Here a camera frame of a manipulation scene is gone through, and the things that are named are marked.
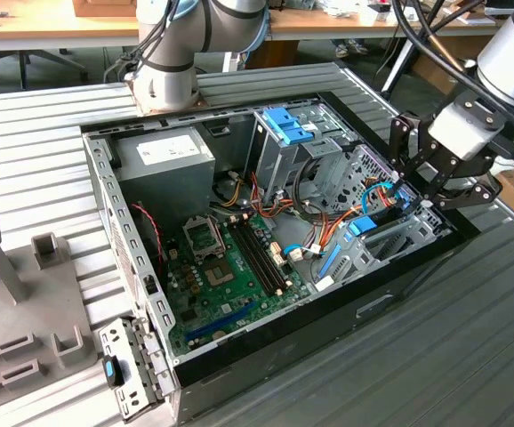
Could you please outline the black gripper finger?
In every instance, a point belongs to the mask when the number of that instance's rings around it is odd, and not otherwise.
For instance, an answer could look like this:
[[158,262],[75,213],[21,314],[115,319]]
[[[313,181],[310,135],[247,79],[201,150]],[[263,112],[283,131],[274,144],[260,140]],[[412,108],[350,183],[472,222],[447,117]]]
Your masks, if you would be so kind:
[[502,191],[502,184],[491,174],[484,174],[475,179],[472,184],[462,189],[436,189],[429,185],[423,199],[437,209],[446,211],[490,204],[496,200]]
[[[423,164],[429,164],[441,179],[452,175],[447,149],[430,135],[430,120],[417,121],[408,116],[394,117],[390,125],[389,162],[400,179],[407,179]],[[409,155],[412,131],[417,131],[416,153]]]

